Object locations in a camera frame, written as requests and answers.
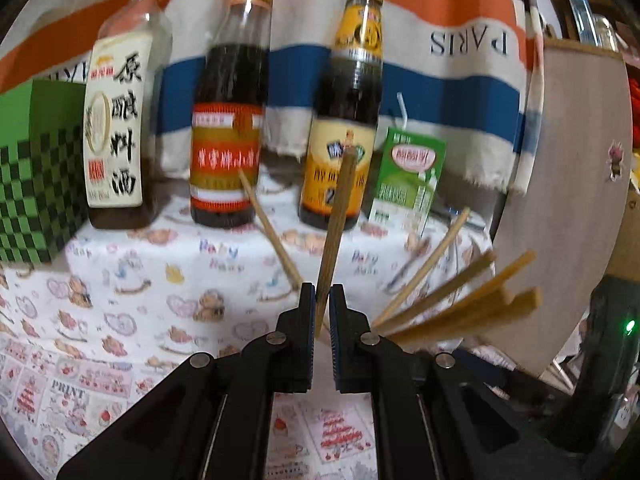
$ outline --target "vinegar bottle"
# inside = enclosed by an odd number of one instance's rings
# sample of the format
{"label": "vinegar bottle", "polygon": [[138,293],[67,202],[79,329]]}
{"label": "vinegar bottle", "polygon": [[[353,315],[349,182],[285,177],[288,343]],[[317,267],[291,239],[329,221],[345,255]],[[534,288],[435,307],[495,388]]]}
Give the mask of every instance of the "vinegar bottle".
{"label": "vinegar bottle", "polygon": [[345,229],[358,221],[382,100],[382,0],[347,0],[322,72],[306,152],[300,219],[327,229],[345,147],[358,153]]}

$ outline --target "dark liquid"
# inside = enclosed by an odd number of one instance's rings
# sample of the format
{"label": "dark liquid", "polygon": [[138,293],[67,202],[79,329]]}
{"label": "dark liquid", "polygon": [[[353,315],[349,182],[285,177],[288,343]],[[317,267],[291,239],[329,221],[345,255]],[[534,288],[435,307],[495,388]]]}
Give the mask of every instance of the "dark liquid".
{"label": "dark liquid", "polygon": [[90,207],[89,222],[96,229],[143,229],[154,219],[152,163],[148,158],[140,159],[140,186],[142,204],[138,207]]}
{"label": "dark liquid", "polygon": [[[238,44],[220,44],[209,50],[195,102],[264,106],[269,81],[269,51]],[[193,221],[209,227],[230,229],[254,219],[248,207],[233,213],[213,213],[191,205]]]}
{"label": "dark liquid", "polygon": [[[373,128],[378,124],[382,101],[382,70],[371,64],[332,57],[324,70],[314,108],[318,118],[354,121]],[[312,227],[327,229],[329,216],[307,209],[302,203],[300,219]],[[358,215],[347,216],[345,229],[358,222]]]}

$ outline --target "wooden chopstick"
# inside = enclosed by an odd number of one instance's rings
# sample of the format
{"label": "wooden chopstick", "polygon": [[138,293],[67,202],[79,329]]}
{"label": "wooden chopstick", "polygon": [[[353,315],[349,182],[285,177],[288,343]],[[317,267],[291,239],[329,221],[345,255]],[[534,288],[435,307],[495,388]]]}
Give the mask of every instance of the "wooden chopstick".
{"label": "wooden chopstick", "polygon": [[449,312],[450,309],[447,309],[431,319],[393,332],[385,337],[398,344],[404,344],[408,340],[424,339],[432,341],[433,334],[438,334],[461,323],[466,323],[469,319],[486,315],[493,309],[507,306],[510,300],[511,298],[508,296],[506,289],[501,287],[478,300],[468,302],[465,308],[456,314],[451,314]]}
{"label": "wooden chopstick", "polygon": [[287,273],[287,276],[289,277],[289,281],[291,282],[291,285],[293,286],[294,290],[300,290],[300,287],[302,286],[302,283],[304,282],[304,280],[302,279],[302,276],[298,272],[298,268],[296,267],[296,264],[293,262],[293,260],[289,256],[289,253],[287,253],[287,250],[282,245],[282,242],[280,241],[280,237],[278,236],[275,229],[271,225],[271,222],[269,222],[267,213],[264,212],[264,209],[260,205],[260,202],[258,202],[258,197],[255,195],[255,191],[251,186],[251,184],[249,183],[249,180],[247,179],[246,175],[244,174],[244,171],[239,170],[238,174],[240,176],[240,182],[242,182],[242,187],[244,187],[244,192],[249,197],[249,200],[251,201],[251,205],[254,206],[255,213],[258,215],[260,222],[262,222],[262,227],[264,228],[264,234],[269,239],[269,241],[271,242],[271,245],[275,249],[276,254],[280,259],[280,262],[282,263],[282,268],[284,269],[284,271]]}
{"label": "wooden chopstick", "polygon": [[449,307],[445,312],[456,314],[458,311],[463,310],[470,302],[478,300],[484,295],[489,294],[503,286],[507,280],[515,276],[518,272],[520,272],[524,267],[529,265],[535,259],[536,251],[526,251],[524,254],[513,260],[503,270],[501,270],[501,272],[498,272],[498,274],[480,285],[478,288],[476,288],[476,290],[471,291],[462,300]]}
{"label": "wooden chopstick", "polygon": [[504,288],[498,288],[484,298],[476,300],[466,316],[431,324],[428,320],[388,338],[397,344],[414,347],[427,342],[477,335],[528,316],[542,304],[542,294],[537,287],[517,295],[511,303],[504,303],[504,298]]}
{"label": "wooden chopstick", "polygon": [[470,209],[468,207],[465,207],[465,209],[462,211],[462,213],[460,213],[458,218],[456,218],[456,221],[453,223],[453,225],[449,228],[449,231],[447,231],[447,234],[445,235],[445,237],[442,239],[439,245],[435,248],[433,253],[431,253],[431,255],[427,258],[427,260],[422,265],[422,267],[418,269],[418,272],[416,272],[415,275],[411,278],[411,280],[409,280],[409,283],[407,283],[403,288],[400,289],[400,292],[398,292],[396,297],[391,300],[391,302],[385,307],[382,313],[380,313],[380,315],[374,320],[374,322],[371,325],[373,328],[376,328],[384,320],[387,320],[393,314],[395,314],[396,310],[398,310],[398,308],[409,297],[409,295],[412,293],[414,288],[416,288],[418,285],[422,283],[422,280],[427,276],[427,274],[431,271],[431,269],[433,269],[433,267],[435,267],[435,265],[438,263],[438,260],[444,254],[444,251],[446,251],[447,248],[456,239],[456,236],[458,236],[458,232],[460,231],[460,229],[462,229],[462,226],[465,224],[466,219],[469,216],[469,213],[471,213]]}
{"label": "wooden chopstick", "polygon": [[347,218],[347,208],[351,197],[351,187],[356,175],[357,163],[358,154],[356,149],[353,146],[345,148],[342,154],[338,181],[335,186],[334,203],[329,216],[329,225],[327,226],[324,248],[322,249],[320,272],[316,283],[316,338],[318,338],[322,330],[324,310],[334,279],[335,262],[338,258],[344,222]]}
{"label": "wooden chopstick", "polygon": [[472,262],[462,272],[456,274],[448,282],[443,283],[436,290],[421,300],[415,301],[408,309],[399,312],[395,316],[389,317],[376,326],[378,333],[385,334],[394,332],[402,325],[410,322],[414,317],[420,316],[432,306],[440,303],[447,296],[454,293],[461,286],[470,282],[487,270],[495,261],[495,253],[491,250],[482,254],[476,261]]}

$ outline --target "red bottle label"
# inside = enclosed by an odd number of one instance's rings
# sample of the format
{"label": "red bottle label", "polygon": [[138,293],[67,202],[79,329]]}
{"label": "red bottle label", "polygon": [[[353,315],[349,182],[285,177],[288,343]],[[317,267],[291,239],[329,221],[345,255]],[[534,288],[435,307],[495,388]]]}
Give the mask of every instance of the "red bottle label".
{"label": "red bottle label", "polygon": [[250,206],[239,170],[258,181],[264,110],[241,104],[197,104],[191,140],[191,205],[232,213]]}

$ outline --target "cooking wine bottle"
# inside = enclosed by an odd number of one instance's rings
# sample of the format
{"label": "cooking wine bottle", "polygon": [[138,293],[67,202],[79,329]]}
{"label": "cooking wine bottle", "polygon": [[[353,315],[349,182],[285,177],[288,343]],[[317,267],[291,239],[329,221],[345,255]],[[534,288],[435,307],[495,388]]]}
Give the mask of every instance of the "cooking wine bottle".
{"label": "cooking wine bottle", "polygon": [[273,0],[230,0],[196,90],[191,140],[191,216],[233,228],[254,211],[239,170],[255,185],[269,78]]}
{"label": "cooking wine bottle", "polygon": [[358,165],[344,228],[358,221],[382,100],[382,2],[347,0],[320,78],[299,211],[304,223],[319,229],[327,229],[347,146],[356,147]]}
{"label": "cooking wine bottle", "polygon": [[130,0],[98,32],[82,147],[89,220],[96,228],[140,229],[153,220],[158,97],[171,47],[171,25],[158,0]]}

